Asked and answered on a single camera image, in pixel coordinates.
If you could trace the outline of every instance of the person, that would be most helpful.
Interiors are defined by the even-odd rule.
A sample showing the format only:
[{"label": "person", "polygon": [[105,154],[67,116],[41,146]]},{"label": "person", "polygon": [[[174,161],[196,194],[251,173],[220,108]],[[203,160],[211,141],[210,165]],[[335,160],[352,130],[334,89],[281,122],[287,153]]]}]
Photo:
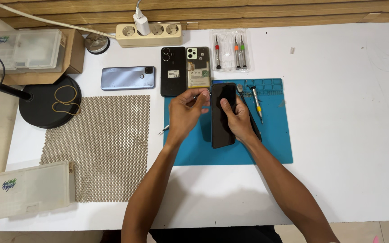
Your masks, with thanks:
[{"label": "person", "polygon": [[[251,128],[248,108],[239,97],[235,113],[228,101],[221,107],[228,117],[230,130],[251,153],[278,206],[304,235],[308,243],[338,243],[321,208],[310,191],[292,175],[257,138]],[[121,230],[121,242],[146,242],[148,232],[161,242],[282,242],[273,226],[212,227],[191,229],[151,229],[165,194],[170,172],[178,149],[197,124],[201,114],[207,113],[209,91],[189,89],[169,104],[170,129],[166,143],[154,164],[131,196]]]}]

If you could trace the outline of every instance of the wooden wall panel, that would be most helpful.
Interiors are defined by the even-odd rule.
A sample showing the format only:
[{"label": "wooden wall panel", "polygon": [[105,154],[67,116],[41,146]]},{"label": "wooden wall panel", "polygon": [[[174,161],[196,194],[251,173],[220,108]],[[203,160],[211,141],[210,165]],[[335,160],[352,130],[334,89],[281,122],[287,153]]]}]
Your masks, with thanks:
[{"label": "wooden wall panel", "polygon": [[[136,0],[0,0],[44,19],[113,33],[120,23],[133,23]],[[389,22],[389,0],[142,0],[150,22],[199,22],[199,29]],[[47,28],[49,24],[0,8],[0,18],[14,28]]]}]

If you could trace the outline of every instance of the light blue smartphone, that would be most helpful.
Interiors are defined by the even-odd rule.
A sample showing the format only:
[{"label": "light blue smartphone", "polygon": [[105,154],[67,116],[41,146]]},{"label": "light blue smartphone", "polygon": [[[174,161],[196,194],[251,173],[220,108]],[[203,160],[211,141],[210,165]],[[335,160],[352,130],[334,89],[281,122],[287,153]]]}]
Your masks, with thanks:
[{"label": "light blue smartphone", "polygon": [[155,87],[155,67],[108,67],[101,72],[101,89],[141,90]]}]

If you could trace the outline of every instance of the plastic storage box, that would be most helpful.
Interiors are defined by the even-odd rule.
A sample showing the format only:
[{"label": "plastic storage box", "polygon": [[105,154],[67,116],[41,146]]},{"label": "plastic storage box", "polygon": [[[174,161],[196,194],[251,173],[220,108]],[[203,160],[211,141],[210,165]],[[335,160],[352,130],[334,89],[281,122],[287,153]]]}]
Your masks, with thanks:
[{"label": "plastic storage box", "polygon": [[0,174],[0,218],[67,207],[75,200],[74,162]]},{"label": "plastic storage box", "polygon": [[65,45],[58,29],[0,31],[0,59],[7,74],[60,72]]}]

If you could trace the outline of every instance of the white phone charger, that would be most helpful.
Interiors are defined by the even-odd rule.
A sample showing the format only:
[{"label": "white phone charger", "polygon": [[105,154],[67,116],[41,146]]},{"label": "white phone charger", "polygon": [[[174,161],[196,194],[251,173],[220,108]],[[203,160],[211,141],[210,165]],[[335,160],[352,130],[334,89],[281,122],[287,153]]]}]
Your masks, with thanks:
[{"label": "white phone charger", "polygon": [[136,7],[136,13],[133,15],[133,19],[136,29],[140,34],[146,36],[151,32],[149,29],[148,18],[142,14],[142,11],[140,11],[138,7]]}]

